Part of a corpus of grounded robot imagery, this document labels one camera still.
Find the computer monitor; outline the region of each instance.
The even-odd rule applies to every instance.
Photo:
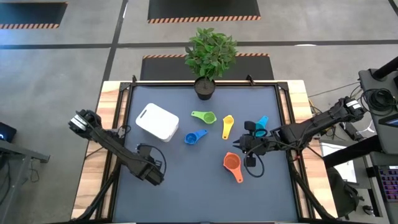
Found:
[[[398,128],[398,114],[390,115],[379,120],[379,124]]]
[[[15,133],[17,133],[15,128],[0,122],[0,141],[12,142]]]

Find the green leaves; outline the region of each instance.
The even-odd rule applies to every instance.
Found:
[[[204,77],[204,76],[205,76],[205,73],[206,73],[205,68],[204,68],[204,67],[200,68],[200,73],[199,73],[199,75],[200,75],[201,77]]]
[[[209,80],[216,76],[222,77],[230,64],[236,61],[236,41],[231,36],[214,33],[214,28],[198,28],[197,31],[196,36],[190,38],[193,50],[185,48],[188,54],[185,63],[199,77],[207,77]]]
[[[205,46],[205,49],[207,50],[207,52],[212,52],[212,51],[213,51],[213,48],[214,48],[214,47],[212,47],[212,46],[210,46],[210,45],[206,45],[206,46]]]
[[[195,61],[193,59],[187,59],[185,61],[185,64],[189,65],[189,66],[194,66],[196,65]]]

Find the yellow measuring spoon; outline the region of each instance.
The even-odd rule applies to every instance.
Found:
[[[229,132],[231,132],[232,125],[234,125],[234,118],[232,115],[226,116],[224,119],[223,139],[227,140]]]

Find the concrete floor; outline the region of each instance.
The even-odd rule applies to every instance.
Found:
[[[0,48],[112,42],[122,0],[68,2],[59,29],[0,30]],[[162,25],[146,23],[148,2],[129,1],[119,43],[187,42],[198,26],[214,27],[239,41],[398,39],[398,16],[387,0],[258,0],[260,21]],[[308,95],[314,95],[356,82],[359,70],[380,67],[396,57],[398,45],[238,50],[269,53],[275,79],[304,80]],[[139,77],[143,55],[183,53],[183,48],[117,49],[109,79]],[[35,163],[40,181],[23,186],[10,223],[69,220],[87,141],[69,131],[67,122],[75,110],[95,109],[108,54],[109,49],[0,50],[0,121],[18,129],[16,144],[51,154],[48,164]],[[327,110],[355,86],[311,99]],[[369,123],[367,115],[354,125],[362,130]],[[340,130],[338,135],[347,138]]]

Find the measuring cup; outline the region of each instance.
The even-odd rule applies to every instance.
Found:
[[[228,169],[234,176],[238,183],[243,182],[241,172],[241,158],[232,152],[227,152],[224,157],[224,167]]]
[[[267,116],[263,116],[257,123],[256,123],[256,130],[258,129],[265,129],[267,126],[267,122],[268,122],[268,117]],[[263,135],[265,135],[266,132],[265,131],[258,131],[256,132],[256,137],[262,137]]]
[[[207,130],[199,130],[185,136],[185,143],[196,144],[200,138],[207,134]]]
[[[229,132],[231,132],[232,125],[234,125],[234,118],[232,117],[232,115],[228,115],[223,119],[223,121],[224,121],[223,139],[227,140]]]
[[[192,111],[191,116],[202,119],[206,124],[213,124],[216,122],[216,115],[212,111]]]

